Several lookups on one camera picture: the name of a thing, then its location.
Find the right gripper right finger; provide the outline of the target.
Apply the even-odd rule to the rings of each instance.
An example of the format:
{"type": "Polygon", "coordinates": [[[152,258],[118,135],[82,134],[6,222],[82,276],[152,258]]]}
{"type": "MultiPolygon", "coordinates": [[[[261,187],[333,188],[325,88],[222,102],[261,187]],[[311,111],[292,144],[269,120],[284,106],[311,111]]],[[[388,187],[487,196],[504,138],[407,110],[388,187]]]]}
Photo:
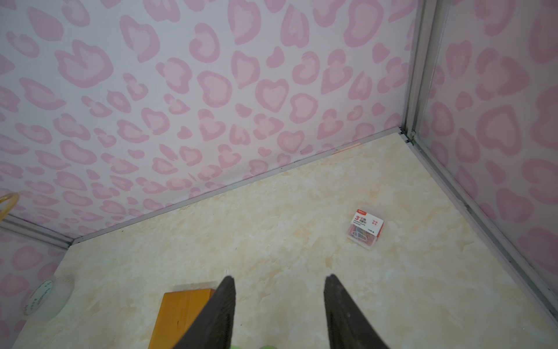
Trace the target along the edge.
{"type": "Polygon", "coordinates": [[[388,349],[336,275],[326,277],[323,295],[331,349],[388,349]]]}

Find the small pink card box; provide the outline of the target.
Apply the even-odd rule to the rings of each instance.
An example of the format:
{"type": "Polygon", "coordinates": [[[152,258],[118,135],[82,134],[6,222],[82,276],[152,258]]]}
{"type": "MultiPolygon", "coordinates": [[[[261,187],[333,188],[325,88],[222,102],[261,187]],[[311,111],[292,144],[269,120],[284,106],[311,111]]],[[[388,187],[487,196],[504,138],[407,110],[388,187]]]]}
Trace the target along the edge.
{"type": "Polygon", "coordinates": [[[372,250],[379,240],[385,221],[368,208],[357,209],[346,236],[367,250],[372,250]]]}

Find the clear tape roll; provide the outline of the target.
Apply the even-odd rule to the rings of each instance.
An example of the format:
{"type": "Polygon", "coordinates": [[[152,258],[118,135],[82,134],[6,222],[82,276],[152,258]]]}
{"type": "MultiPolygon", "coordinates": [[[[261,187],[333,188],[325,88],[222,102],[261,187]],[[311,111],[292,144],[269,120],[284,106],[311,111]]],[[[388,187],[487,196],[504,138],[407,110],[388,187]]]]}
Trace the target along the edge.
{"type": "Polygon", "coordinates": [[[49,321],[62,311],[73,290],[74,280],[53,276],[33,291],[23,308],[23,315],[34,321],[49,321]]]}

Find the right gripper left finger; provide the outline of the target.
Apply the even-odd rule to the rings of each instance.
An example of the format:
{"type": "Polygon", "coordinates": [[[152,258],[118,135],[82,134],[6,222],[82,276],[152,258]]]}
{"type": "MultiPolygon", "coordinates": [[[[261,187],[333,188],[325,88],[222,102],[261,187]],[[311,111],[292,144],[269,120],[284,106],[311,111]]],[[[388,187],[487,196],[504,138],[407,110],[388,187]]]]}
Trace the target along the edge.
{"type": "Polygon", "coordinates": [[[174,349],[232,348],[235,305],[235,280],[225,276],[174,349]]]}

